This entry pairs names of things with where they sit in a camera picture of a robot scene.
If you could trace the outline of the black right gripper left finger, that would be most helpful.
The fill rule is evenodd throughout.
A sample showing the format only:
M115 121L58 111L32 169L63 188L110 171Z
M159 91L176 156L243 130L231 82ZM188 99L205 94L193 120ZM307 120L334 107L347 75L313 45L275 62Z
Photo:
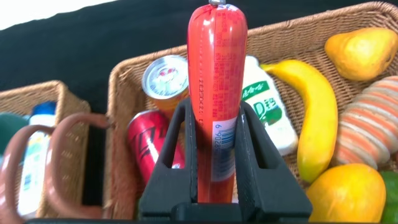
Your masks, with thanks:
M180 125L184 123L185 166L171 168ZM191 100L178 104L160 156L139 202L141 220L188 220L198 200L197 138Z

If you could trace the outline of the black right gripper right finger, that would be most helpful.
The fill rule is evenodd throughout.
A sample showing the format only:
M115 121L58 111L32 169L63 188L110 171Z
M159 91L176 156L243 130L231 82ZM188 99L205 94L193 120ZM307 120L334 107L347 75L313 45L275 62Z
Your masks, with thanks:
M234 150L242 220L309 219L312 204L246 102L239 107Z

